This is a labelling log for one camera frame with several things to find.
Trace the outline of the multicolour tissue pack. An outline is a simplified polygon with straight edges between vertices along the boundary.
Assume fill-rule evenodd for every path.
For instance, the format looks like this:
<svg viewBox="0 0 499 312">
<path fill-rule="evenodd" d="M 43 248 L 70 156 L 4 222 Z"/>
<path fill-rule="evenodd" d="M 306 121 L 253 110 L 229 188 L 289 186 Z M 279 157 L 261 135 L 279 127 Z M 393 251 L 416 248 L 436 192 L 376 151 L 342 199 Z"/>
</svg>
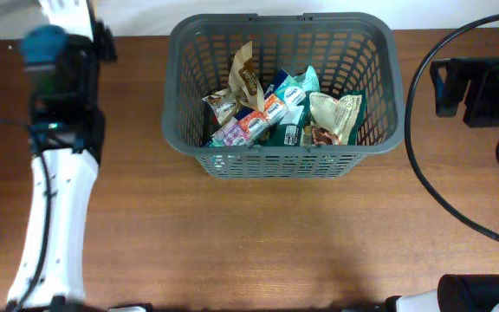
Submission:
<svg viewBox="0 0 499 312">
<path fill-rule="evenodd" d="M 235 102 L 225 100 L 227 90 L 203 98 L 215 111 L 223 125 L 205 143 L 206 147 L 251 145 L 263 133 L 277 124 L 286 123 L 288 114 L 302 111 L 306 89 L 285 70 L 281 70 L 264 95 L 262 112 L 249 107 L 235 108 Z"/>
</svg>

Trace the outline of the brown white snack pouch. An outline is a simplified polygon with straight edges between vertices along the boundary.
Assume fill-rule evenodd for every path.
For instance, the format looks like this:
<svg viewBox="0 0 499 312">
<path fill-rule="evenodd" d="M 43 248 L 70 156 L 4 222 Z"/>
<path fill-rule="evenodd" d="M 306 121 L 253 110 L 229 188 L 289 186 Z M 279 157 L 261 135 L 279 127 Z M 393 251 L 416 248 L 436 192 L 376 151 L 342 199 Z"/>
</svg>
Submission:
<svg viewBox="0 0 499 312">
<path fill-rule="evenodd" d="M 262 84 L 253 69 L 253 42 L 245 43 L 234 55 L 228 87 L 205 96 L 220 126 L 227 123 L 242 107 L 258 112 L 265 109 Z"/>
</svg>

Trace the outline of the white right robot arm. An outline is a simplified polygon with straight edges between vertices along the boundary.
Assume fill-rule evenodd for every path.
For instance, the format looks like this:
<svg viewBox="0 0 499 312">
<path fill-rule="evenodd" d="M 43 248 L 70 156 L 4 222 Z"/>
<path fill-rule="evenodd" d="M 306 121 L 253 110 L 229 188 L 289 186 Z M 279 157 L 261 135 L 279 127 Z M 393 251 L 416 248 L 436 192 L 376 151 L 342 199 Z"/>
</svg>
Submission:
<svg viewBox="0 0 499 312">
<path fill-rule="evenodd" d="M 437 115 L 453 116 L 457 104 L 463 100 L 469 81 L 482 78 L 489 66 L 497 64 L 498 58 L 450 58 L 433 61 L 430 75 L 435 88 Z M 411 116 L 415 89 L 426 66 L 422 62 L 409 89 L 405 109 L 405 146 L 408 159 L 419 182 L 425 190 L 450 215 L 472 230 L 499 243 L 499 234 L 464 216 L 447 202 L 422 173 L 412 148 Z M 495 311 L 499 312 L 499 275 L 445 275 L 436 289 L 415 296 L 401 296 L 394 300 L 395 311 Z"/>
</svg>

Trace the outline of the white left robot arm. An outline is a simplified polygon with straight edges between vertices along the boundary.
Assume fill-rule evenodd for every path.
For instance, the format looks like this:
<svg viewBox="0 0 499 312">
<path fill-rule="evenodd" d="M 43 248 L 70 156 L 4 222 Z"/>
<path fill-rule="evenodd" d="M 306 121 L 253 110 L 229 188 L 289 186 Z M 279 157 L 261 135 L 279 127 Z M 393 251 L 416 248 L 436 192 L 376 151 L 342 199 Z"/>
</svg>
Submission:
<svg viewBox="0 0 499 312">
<path fill-rule="evenodd" d="M 98 105 L 100 65 L 116 62 L 111 30 L 90 1 L 43 1 L 46 25 L 20 43 L 32 80 L 25 128 L 32 200 L 8 311 L 88 311 L 82 253 L 106 119 Z"/>
</svg>

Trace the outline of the green coffee bean bag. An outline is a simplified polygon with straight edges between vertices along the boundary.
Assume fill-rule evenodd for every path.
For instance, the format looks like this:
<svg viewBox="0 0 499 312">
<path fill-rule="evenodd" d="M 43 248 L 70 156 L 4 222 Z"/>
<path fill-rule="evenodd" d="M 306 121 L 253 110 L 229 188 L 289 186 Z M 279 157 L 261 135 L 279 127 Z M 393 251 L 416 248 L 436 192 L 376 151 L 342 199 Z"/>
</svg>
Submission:
<svg viewBox="0 0 499 312">
<path fill-rule="evenodd" d="M 321 92 L 307 92 L 302 102 L 270 128 L 264 145 L 355 145 L 366 106 L 364 91 L 351 91 L 339 99 Z"/>
</svg>

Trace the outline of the light teal small packet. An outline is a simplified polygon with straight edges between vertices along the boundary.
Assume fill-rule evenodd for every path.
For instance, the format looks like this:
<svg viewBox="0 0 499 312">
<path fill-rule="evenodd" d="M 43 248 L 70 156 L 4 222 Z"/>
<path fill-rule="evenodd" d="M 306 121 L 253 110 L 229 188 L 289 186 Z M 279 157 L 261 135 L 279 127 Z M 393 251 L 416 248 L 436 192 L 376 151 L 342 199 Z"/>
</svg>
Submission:
<svg viewBox="0 0 499 312">
<path fill-rule="evenodd" d="M 295 77 L 295 80 L 301 85 L 305 92 L 320 91 L 318 75 L 313 66 L 308 66 L 303 74 Z"/>
</svg>

